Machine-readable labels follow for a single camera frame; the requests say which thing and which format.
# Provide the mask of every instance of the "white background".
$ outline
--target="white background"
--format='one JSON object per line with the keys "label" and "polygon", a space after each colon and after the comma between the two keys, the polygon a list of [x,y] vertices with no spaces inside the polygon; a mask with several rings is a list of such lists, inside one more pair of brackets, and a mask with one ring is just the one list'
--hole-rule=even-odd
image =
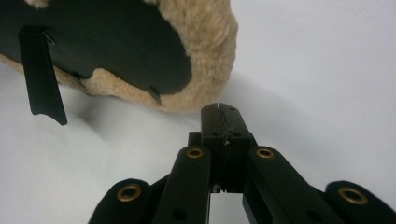
{"label": "white background", "polygon": [[[237,58],[219,101],[312,186],[366,187],[396,209],[396,2],[233,1]],[[199,113],[164,114],[61,87],[69,123],[30,113],[24,77],[0,64],[0,222],[86,223],[126,178],[167,175]],[[248,223],[213,195],[211,223]]]}

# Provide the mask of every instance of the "black metal arm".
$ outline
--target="black metal arm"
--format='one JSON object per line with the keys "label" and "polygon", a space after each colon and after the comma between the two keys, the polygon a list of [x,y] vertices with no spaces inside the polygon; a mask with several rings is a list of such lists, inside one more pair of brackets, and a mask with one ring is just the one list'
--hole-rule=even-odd
{"label": "black metal arm", "polygon": [[170,175],[153,185],[136,179],[113,186],[90,223],[208,223],[211,193],[242,193],[250,223],[396,223],[395,212],[368,190],[346,181],[321,192],[275,149],[260,147],[239,111],[202,110]]}

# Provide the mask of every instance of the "white surface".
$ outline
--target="white surface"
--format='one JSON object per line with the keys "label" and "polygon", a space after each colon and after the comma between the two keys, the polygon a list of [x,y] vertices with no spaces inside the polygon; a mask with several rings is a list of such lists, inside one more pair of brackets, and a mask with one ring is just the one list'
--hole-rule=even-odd
{"label": "white surface", "polygon": [[[366,187],[396,209],[396,2],[233,1],[232,79],[219,99],[312,186]],[[125,178],[168,174],[199,114],[163,114],[61,87],[69,124],[30,114],[24,77],[0,64],[0,222],[86,223]],[[211,223],[248,223],[239,195]]]}

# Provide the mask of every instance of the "brass ring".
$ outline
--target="brass ring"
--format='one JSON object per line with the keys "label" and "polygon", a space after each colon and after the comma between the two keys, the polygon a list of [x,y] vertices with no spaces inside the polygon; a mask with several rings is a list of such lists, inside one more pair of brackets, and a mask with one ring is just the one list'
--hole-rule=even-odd
{"label": "brass ring", "polygon": [[140,186],[138,186],[137,184],[129,184],[124,186],[122,189],[119,190],[119,192],[117,192],[117,198],[123,203],[128,203],[138,198],[141,193],[142,189],[140,188]]}
{"label": "brass ring", "polygon": [[256,151],[257,155],[261,158],[270,159],[275,156],[274,152],[267,148],[259,148]]}
{"label": "brass ring", "polygon": [[187,151],[187,156],[190,158],[200,158],[204,156],[204,152],[200,148],[192,148]]}
{"label": "brass ring", "polygon": [[362,205],[369,202],[367,197],[356,189],[341,187],[338,190],[338,193],[341,195],[341,197],[343,197],[343,199],[347,200],[350,203]]}

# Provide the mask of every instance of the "gold grommet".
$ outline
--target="gold grommet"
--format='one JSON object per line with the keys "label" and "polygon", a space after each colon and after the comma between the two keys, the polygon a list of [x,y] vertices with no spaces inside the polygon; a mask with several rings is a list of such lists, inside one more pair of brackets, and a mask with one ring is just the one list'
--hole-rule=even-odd
{"label": "gold grommet", "polygon": [[345,199],[346,201],[348,201],[350,203],[362,205],[362,204],[366,204],[369,202],[367,197],[363,193],[361,193],[360,191],[358,191],[356,189],[352,189],[349,187],[341,187],[338,190],[338,193],[341,195],[341,197],[343,197],[343,199]]}
{"label": "gold grommet", "polygon": [[187,156],[190,158],[200,158],[204,156],[204,152],[200,148],[192,148],[187,151]]}
{"label": "gold grommet", "polygon": [[274,152],[267,148],[259,148],[256,151],[257,155],[261,158],[270,159],[275,156]]}
{"label": "gold grommet", "polygon": [[117,198],[123,203],[128,203],[138,198],[141,193],[142,189],[140,188],[140,186],[138,186],[137,184],[129,184],[124,186],[122,189],[119,190],[119,192],[117,192]]}

